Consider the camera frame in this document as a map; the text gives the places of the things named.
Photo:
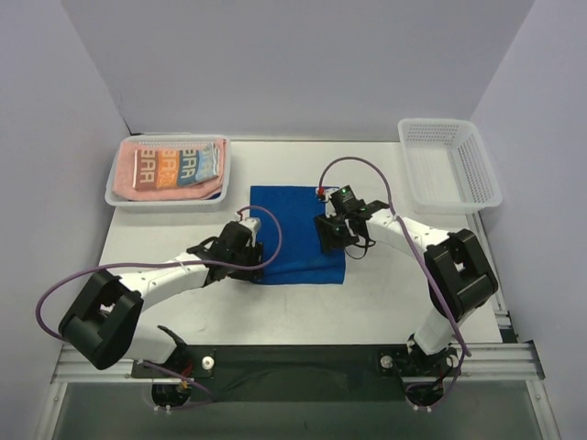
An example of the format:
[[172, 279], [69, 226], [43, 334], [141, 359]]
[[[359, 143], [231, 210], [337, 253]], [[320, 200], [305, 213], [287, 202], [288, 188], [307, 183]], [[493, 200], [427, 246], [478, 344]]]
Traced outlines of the orange patterned towel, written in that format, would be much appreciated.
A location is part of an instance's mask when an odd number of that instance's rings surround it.
[[133, 188], [140, 192], [182, 189], [220, 174], [220, 151], [213, 142], [169, 148], [139, 148], [134, 154]]

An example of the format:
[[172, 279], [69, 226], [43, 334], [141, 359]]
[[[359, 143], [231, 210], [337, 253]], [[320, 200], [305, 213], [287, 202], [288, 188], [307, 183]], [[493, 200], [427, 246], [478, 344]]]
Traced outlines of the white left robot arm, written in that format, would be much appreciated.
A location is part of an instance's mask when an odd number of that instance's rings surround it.
[[97, 369], [121, 359], [163, 365], [178, 358], [183, 340], [168, 327], [142, 324], [152, 306], [226, 277], [244, 278], [246, 268], [260, 264], [256, 240], [260, 219], [248, 217], [225, 225], [218, 237], [186, 249], [169, 268], [115, 275], [100, 269], [83, 286], [61, 319], [59, 334]]

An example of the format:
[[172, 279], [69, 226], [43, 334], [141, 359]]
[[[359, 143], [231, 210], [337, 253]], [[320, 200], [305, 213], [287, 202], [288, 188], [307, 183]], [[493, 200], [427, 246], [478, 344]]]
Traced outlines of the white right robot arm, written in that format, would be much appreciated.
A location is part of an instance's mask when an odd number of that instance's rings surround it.
[[319, 187], [325, 212], [314, 218], [321, 251], [368, 250], [384, 244], [415, 258], [423, 270], [432, 309], [408, 339], [427, 358], [445, 351], [460, 326], [498, 290], [498, 281], [477, 236], [469, 229], [449, 232], [394, 214], [387, 203], [365, 203], [347, 185]]

